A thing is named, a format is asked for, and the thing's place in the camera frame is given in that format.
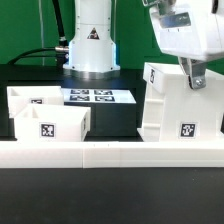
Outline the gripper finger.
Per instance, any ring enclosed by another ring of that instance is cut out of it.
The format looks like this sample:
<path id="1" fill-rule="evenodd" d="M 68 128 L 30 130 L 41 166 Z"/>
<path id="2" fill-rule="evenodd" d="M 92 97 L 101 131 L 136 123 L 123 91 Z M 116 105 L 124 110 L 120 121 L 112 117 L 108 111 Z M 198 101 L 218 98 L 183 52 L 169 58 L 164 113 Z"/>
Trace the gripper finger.
<path id="1" fill-rule="evenodd" d="M 204 61 L 180 57 L 179 64 L 183 73 L 188 76 L 191 89 L 197 90 L 206 86 L 206 63 Z"/>

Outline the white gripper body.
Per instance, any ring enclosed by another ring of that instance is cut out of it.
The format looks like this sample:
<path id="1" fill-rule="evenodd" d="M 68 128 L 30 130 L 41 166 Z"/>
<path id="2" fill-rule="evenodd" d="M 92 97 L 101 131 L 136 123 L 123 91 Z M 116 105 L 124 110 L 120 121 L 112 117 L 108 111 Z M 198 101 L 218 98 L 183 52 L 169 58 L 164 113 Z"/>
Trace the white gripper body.
<path id="1" fill-rule="evenodd" d="M 201 61 L 224 58 L 224 0 L 142 0 L 162 53 Z"/>

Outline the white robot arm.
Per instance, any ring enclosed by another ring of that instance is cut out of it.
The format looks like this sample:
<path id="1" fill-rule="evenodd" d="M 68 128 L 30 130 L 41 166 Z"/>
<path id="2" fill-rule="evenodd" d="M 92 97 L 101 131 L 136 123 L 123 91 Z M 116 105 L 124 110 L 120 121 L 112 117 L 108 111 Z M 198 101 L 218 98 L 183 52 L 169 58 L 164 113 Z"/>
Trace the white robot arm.
<path id="1" fill-rule="evenodd" d="M 74 0 L 75 36 L 63 67 L 88 76 L 117 70 L 111 0 Z M 141 0 L 160 50 L 178 58 L 193 89 L 206 86 L 206 63 L 224 58 L 224 0 Z"/>

